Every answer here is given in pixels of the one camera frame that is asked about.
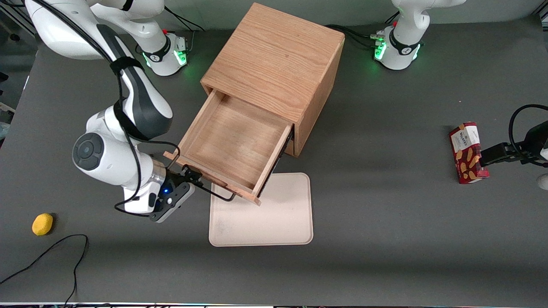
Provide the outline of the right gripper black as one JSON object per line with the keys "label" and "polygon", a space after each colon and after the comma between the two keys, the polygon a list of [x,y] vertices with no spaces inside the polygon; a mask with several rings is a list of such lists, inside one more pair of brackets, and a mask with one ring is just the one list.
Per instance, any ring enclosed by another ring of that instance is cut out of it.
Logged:
{"label": "right gripper black", "polygon": [[157,198],[188,198],[191,195],[191,185],[203,187],[203,174],[196,168],[187,165],[187,173],[174,173],[161,168],[155,175],[155,183],[159,185]]}

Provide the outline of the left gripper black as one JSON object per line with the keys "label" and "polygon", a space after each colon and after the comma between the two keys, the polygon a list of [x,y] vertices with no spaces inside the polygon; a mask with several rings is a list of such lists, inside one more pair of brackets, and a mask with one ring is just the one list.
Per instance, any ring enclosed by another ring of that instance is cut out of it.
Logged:
{"label": "left gripper black", "polygon": [[520,162],[522,165],[548,167],[548,121],[529,129],[524,140],[523,149],[519,143],[499,143],[481,151],[481,166],[497,163]]}

